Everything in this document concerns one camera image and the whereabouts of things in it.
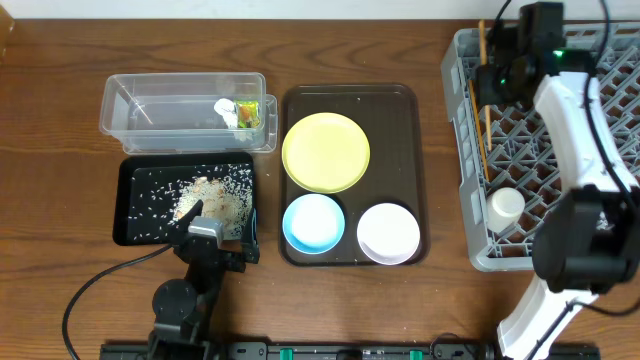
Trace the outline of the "rice and food scraps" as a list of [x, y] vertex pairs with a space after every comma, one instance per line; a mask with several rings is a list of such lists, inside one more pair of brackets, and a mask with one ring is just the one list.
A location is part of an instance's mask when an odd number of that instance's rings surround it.
[[163, 243], [168, 227], [198, 200], [203, 217], [224, 224], [224, 239], [238, 240], [252, 209], [249, 163], [141, 168], [131, 180], [126, 239], [134, 245]]

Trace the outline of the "white tissue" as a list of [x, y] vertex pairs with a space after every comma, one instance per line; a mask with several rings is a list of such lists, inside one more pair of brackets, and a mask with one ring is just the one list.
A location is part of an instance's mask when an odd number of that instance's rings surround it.
[[214, 104], [214, 111], [223, 118], [229, 129], [238, 128], [238, 115], [235, 103], [227, 98], [221, 98]]

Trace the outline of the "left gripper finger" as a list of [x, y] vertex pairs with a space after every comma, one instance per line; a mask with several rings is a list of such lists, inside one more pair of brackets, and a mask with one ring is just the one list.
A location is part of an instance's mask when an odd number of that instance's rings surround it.
[[244, 255], [258, 255], [257, 241], [257, 211], [253, 208], [248, 216], [242, 235], [242, 253]]
[[191, 209], [180, 219], [173, 222], [167, 229], [168, 233], [186, 233], [191, 222], [201, 215], [204, 203], [198, 200]]

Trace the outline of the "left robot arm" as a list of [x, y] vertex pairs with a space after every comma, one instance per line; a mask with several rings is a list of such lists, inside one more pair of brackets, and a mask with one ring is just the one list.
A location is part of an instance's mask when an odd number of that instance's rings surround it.
[[150, 360], [224, 359], [225, 347], [209, 339], [224, 275], [242, 273], [248, 263], [259, 262], [255, 209], [242, 230], [239, 252], [221, 248], [222, 224], [204, 217], [202, 210], [199, 200], [169, 228], [169, 245], [188, 269], [184, 278], [171, 279], [154, 293], [155, 322], [146, 354]]

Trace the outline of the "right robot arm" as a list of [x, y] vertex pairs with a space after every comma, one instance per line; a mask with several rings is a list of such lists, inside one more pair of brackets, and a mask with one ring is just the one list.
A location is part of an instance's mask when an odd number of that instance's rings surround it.
[[551, 138], [562, 195], [537, 231], [535, 275], [515, 310], [498, 326], [507, 359], [545, 359], [582, 309], [611, 317], [595, 300], [630, 281], [639, 267], [639, 183], [624, 164], [600, 101], [601, 51], [569, 49], [564, 6], [521, 7], [514, 26], [501, 18], [481, 31], [493, 58], [475, 70], [474, 105], [531, 106]]

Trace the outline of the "white plastic cup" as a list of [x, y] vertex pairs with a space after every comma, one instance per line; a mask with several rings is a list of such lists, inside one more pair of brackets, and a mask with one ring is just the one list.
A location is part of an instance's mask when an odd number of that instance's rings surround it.
[[514, 188], [501, 188], [487, 198], [487, 228], [501, 233], [515, 224], [524, 212], [524, 196]]

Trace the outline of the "green snack wrapper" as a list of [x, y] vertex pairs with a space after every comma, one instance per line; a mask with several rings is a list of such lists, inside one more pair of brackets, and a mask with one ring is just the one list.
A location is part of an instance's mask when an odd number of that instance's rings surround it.
[[260, 103], [252, 100], [234, 102], [239, 128], [257, 128], [261, 124]]

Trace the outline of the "light blue bowl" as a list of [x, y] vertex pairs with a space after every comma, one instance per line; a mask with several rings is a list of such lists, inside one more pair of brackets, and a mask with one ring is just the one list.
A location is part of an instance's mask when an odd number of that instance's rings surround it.
[[345, 232], [342, 208], [329, 196], [305, 194], [285, 209], [282, 232], [288, 245], [306, 255], [333, 249]]

